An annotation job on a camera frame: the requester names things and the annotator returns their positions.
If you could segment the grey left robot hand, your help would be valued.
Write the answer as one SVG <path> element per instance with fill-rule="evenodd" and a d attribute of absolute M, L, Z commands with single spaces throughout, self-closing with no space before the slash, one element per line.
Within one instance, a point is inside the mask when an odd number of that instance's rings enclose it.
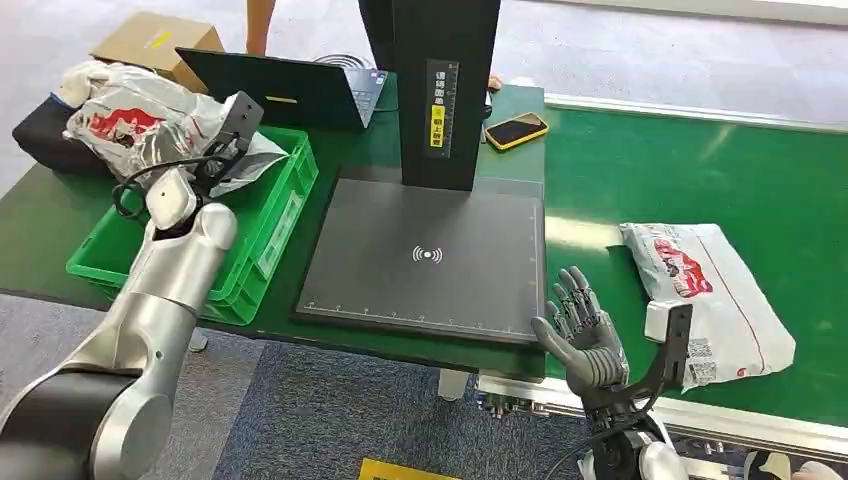
<path fill-rule="evenodd" d="M 226 139 L 213 140 L 204 151 L 201 161 L 193 171 L 192 184 L 197 192 L 210 197 L 211 191 L 244 156 L 239 145 L 241 138 L 236 135 Z"/>

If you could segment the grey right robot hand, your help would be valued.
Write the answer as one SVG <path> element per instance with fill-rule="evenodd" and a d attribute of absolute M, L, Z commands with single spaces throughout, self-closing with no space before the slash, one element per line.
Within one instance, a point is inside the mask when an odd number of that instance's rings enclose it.
<path fill-rule="evenodd" d="M 625 385 L 629 364 L 621 340 L 587 278 L 576 266 L 557 276 L 545 315 L 531 320 L 538 343 L 563 365 L 576 395 Z"/>

